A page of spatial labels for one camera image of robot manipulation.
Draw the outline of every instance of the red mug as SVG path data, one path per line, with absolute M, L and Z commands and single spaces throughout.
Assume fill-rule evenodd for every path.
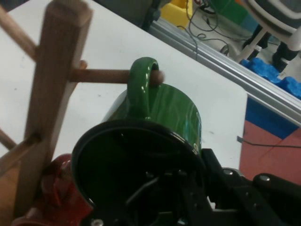
M 72 181 L 71 154 L 63 154 L 45 169 L 40 197 L 11 226 L 77 226 L 91 210 Z

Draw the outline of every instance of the white table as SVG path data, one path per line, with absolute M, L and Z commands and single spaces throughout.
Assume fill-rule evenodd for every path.
M 31 0 L 10 12 L 39 42 L 45 6 Z M 202 145 L 212 148 L 224 167 L 238 168 L 246 112 L 246 92 L 123 18 L 88 0 L 94 10 L 82 59 L 88 68 L 129 69 L 140 57 L 157 59 L 166 83 L 186 93 L 202 119 Z M 0 29 L 0 127 L 17 143 L 23 139 L 35 63 Z M 126 89 L 120 84 L 79 84 L 65 115 L 55 156 L 71 153 L 80 136 L 101 122 Z M 0 147 L 0 156 L 6 152 Z

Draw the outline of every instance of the white chair leg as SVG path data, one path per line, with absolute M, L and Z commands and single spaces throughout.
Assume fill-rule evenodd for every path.
M 262 29 L 258 35 L 255 37 L 255 39 L 249 44 L 247 45 L 243 51 L 241 51 L 241 53 L 239 55 L 237 55 L 234 58 L 234 61 L 236 61 L 237 63 L 239 63 L 242 59 L 247 59 L 254 51 L 255 46 L 257 45 L 257 43 L 260 41 L 260 39 L 262 39 L 262 37 L 265 35 L 267 31 Z

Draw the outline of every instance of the yellow object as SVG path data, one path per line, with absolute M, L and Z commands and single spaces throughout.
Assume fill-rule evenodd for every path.
M 188 0 L 188 15 L 192 16 L 192 0 Z M 189 19 L 186 15 L 186 0 L 172 0 L 161 9 L 161 16 L 176 26 L 186 27 Z

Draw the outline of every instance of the red floor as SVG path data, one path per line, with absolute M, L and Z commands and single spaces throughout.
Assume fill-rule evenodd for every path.
M 284 140 L 245 121 L 244 139 L 252 143 L 301 146 L 301 129 Z M 271 173 L 301 185 L 301 149 L 258 147 L 242 144 L 240 171 L 247 179 L 259 173 Z

